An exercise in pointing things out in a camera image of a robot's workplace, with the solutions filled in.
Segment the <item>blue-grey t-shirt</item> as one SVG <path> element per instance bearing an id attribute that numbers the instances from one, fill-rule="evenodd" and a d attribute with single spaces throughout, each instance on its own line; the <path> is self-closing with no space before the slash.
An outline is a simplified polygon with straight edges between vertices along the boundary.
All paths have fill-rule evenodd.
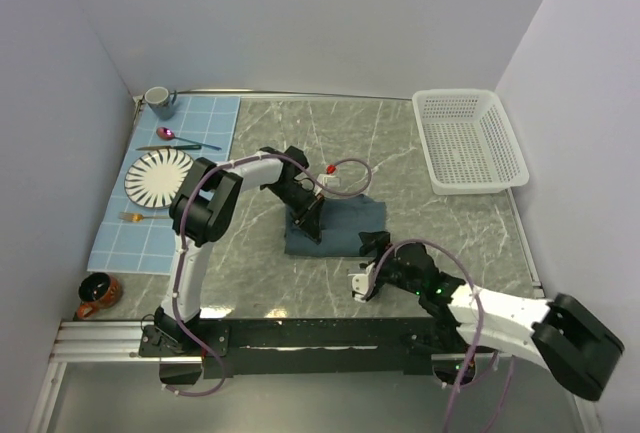
<path id="1" fill-rule="evenodd" d="M 322 240 L 316 244 L 294 225 L 289 207 L 285 210 L 284 253 L 312 258 L 359 257 L 361 232 L 386 229 L 387 205 L 366 195 L 349 199 L 327 199 L 321 212 Z"/>

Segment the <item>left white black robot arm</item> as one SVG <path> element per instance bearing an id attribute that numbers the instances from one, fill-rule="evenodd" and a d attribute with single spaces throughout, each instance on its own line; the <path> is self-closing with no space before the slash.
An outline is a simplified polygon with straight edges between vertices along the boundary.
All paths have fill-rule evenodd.
<path id="1" fill-rule="evenodd" d="M 308 166 L 296 147 L 285 152 L 266 147 L 221 164 L 206 158 L 194 161 L 170 206 L 175 253 L 167 293 L 154 313 L 154 325 L 172 352 L 184 355 L 197 346 L 208 261 L 214 244 L 227 232 L 242 193 L 269 190 L 289 209 L 294 225 L 313 242 L 320 242 L 325 198 L 298 181 Z"/>

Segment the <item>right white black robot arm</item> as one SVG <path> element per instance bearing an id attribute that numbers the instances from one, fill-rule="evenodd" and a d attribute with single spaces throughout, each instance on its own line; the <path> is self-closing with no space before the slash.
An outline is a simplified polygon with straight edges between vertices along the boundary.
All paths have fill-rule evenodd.
<path id="1" fill-rule="evenodd" d="M 573 395 L 597 402 L 618 365 L 623 342 L 571 295 L 531 299 L 471 285 L 440 270 L 424 242 L 392 243 L 387 231 L 359 235 L 372 261 L 351 280 L 352 296 L 371 300 L 389 285 L 415 295 L 449 351 L 487 347 L 547 369 Z"/>

